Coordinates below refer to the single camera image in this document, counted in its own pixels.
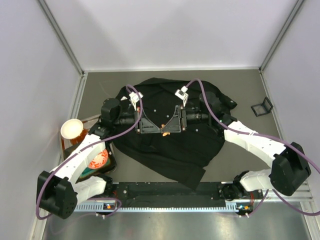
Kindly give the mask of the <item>black button shirt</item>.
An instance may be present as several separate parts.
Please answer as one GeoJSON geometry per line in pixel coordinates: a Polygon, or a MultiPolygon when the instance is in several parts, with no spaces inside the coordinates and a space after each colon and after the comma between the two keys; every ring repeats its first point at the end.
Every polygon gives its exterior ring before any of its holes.
{"type": "MultiPolygon", "coordinates": [[[[149,78],[135,88],[143,94],[143,110],[157,126],[172,117],[181,100],[177,89],[187,81],[149,78]]],[[[225,141],[208,123],[191,124],[181,133],[137,134],[134,130],[113,140],[125,155],[166,178],[195,190],[205,174],[204,167],[219,153],[225,141]]]]}

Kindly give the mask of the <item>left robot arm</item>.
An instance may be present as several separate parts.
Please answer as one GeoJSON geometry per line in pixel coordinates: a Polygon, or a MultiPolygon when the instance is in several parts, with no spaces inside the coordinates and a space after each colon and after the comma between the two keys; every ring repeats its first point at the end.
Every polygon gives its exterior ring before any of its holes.
{"type": "Polygon", "coordinates": [[[78,178],[89,166],[91,161],[111,142],[128,134],[140,122],[143,115],[143,101],[138,94],[130,98],[131,104],[138,104],[140,112],[137,119],[125,131],[116,135],[101,138],[94,132],[86,135],[82,143],[65,161],[52,171],[43,171],[37,178],[35,215],[38,220],[45,220],[51,215],[68,218],[77,204],[102,194],[107,181],[98,176],[77,183],[78,178]]]}

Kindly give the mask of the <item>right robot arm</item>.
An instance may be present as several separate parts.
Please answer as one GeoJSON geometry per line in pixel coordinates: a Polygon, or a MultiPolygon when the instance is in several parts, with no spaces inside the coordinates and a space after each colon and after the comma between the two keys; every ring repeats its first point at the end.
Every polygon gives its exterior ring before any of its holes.
{"type": "Polygon", "coordinates": [[[285,196],[292,196],[311,175],[311,168],[304,158],[302,147],[292,142],[259,134],[242,122],[222,111],[222,104],[212,92],[199,95],[200,109],[186,110],[189,95],[186,88],[178,89],[175,95],[182,100],[173,117],[161,127],[163,136],[180,133],[190,124],[207,123],[222,137],[258,157],[268,168],[260,171],[244,171],[234,179],[234,184],[247,192],[273,189],[285,196]]]}

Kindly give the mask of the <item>orange maple leaf brooch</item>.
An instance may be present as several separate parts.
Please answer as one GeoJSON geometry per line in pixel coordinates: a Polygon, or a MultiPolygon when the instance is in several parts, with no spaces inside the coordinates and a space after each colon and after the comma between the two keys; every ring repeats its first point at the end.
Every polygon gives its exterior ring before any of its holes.
{"type": "Polygon", "coordinates": [[[160,128],[160,129],[161,129],[161,133],[162,133],[162,136],[163,136],[163,137],[168,136],[168,135],[170,135],[170,134],[171,134],[170,132],[164,132],[164,131],[163,131],[163,128],[164,128],[164,127],[165,127],[165,125],[164,125],[164,124],[162,124],[162,125],[161,125],[161,128],[160,128]]]}

